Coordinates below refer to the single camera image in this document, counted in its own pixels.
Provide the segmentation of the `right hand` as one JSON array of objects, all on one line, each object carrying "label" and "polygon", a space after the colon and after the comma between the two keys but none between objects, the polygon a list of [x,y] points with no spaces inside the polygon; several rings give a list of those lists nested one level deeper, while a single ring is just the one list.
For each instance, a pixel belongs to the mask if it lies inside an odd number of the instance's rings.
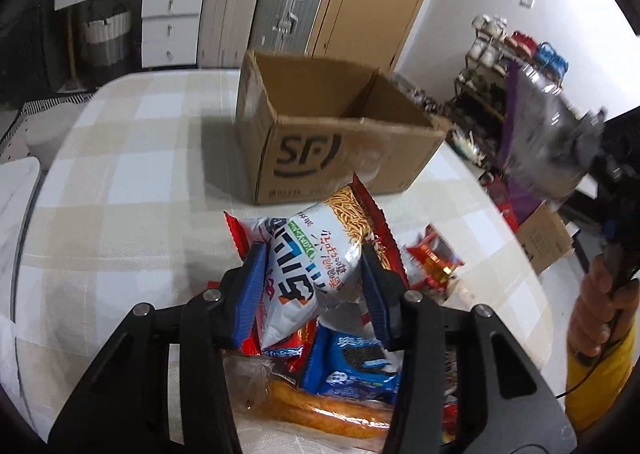
[{"label": "right hand", "polygon": [[582,279],[567,329],[567,344],[587,358],[621,341],[631,330],[639,306],[639,281],[613,289],[613,277],[601,255]]}]

